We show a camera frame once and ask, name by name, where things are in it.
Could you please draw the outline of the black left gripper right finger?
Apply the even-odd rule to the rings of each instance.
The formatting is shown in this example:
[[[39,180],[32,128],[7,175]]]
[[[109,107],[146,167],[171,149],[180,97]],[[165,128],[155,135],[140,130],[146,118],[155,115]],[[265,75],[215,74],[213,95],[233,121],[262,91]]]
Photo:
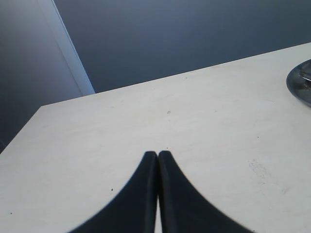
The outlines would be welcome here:
[[[158,155],[159,205],[164,233],[249,233],[208,202],[190,183],[170,151]]]

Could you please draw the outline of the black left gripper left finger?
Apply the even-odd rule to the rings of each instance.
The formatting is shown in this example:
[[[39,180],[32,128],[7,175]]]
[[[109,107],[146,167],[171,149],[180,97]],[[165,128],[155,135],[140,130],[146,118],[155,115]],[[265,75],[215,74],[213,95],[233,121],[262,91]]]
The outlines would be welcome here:
[[[122,190],[73,233],[153,233],[158,196],[158,157],[144,153]]]

